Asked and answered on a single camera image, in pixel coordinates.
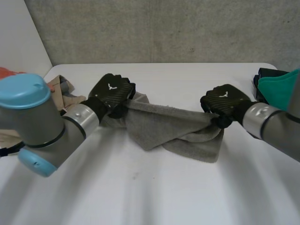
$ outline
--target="white tabletop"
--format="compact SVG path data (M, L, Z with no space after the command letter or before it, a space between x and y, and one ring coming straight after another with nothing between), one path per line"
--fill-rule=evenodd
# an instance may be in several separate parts
M201 111L199 99L225 83L253 93L264 63L82 64L53 67L88 95L106 73L136 83L151 103ZM225 130L208 164L168 152L145 152L124 129L99 128L51 177L16 157L0 160L1 225L296 225L300 164L237 123Z

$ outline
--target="dark green cloth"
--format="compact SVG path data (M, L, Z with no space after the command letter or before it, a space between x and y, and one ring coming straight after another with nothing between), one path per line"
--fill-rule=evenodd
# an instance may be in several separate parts
M258 80L258 89L271 106L286 111L298 75L299 69L296 69L278 77L262 77Z

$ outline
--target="gray wall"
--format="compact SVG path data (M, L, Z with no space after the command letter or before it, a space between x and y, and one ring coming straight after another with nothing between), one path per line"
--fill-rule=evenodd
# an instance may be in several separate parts
M300 66L299 0L25 0L53 65Z

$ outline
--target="light blue robot joint cap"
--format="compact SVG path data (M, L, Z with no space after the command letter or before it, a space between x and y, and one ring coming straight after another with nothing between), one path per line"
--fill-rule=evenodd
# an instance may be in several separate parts
M51 92L37 74L18 74L0 80L0 107L29 109L43 104Z
M57 170L47 160L24 148L19 151L18 158L27 168L43 177L49 177Z

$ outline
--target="gray robot arm segment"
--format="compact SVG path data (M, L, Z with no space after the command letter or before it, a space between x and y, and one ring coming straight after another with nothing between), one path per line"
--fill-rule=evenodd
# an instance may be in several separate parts
M300 76L288 112L256 103L246 111L242 125L249 133L300 162Z

